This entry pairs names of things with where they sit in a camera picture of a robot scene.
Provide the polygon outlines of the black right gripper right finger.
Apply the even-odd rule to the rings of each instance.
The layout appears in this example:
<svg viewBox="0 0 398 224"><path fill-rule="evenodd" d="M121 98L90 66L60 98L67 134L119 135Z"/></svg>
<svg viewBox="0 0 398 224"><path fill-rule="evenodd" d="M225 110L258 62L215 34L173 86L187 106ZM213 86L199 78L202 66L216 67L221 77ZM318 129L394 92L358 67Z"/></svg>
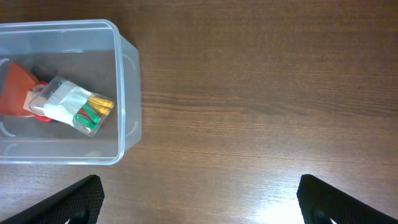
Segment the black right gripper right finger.
<svg viewBox="0 0 398 224"><path fill-rule="evenodd" d="M310 174L301 176L297 198L305 224L397 224L397 219Z"/></svg>

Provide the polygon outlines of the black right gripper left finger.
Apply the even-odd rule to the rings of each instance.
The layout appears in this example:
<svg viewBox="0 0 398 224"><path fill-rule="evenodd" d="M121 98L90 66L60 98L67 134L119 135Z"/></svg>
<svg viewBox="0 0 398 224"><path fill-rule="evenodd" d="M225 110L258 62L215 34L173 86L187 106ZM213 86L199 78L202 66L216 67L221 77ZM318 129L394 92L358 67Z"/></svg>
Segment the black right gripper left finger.
<svg viewBox="0 0 398 224"><path fill-rule="evenodd" d="M96 224L104 198L100 177L89 175L1 224Z"/></svg>

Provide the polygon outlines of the clear case of screwdrivers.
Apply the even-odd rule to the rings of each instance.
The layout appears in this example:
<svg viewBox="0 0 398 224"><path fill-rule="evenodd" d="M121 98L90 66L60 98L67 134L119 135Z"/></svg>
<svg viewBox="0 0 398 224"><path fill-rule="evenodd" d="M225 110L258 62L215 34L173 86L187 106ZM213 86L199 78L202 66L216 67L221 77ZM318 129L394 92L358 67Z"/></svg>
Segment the clear case of screwdrivers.
<svg viewBox="0 0 398 224"><path fill-rule="evenodd" d="M25 108L36 116L65 123L87 136L96 134L114 106L112 99L62 77L36 85L25 99Z"/></svg>

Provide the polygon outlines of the orange scraper with wooden handle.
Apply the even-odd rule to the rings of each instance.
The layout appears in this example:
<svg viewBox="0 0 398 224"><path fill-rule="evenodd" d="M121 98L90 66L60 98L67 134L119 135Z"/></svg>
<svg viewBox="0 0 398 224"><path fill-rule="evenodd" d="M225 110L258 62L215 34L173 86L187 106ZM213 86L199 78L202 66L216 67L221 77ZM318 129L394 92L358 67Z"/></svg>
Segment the orange scraper with wooden handle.
<svg viewBox="0 0 398 224"><path fill-rule="evenodd" d="M33 96L30 91L39 84L45 84L28 69L8 58L1 59L1 115L33 117L29 104Z"/></svg>

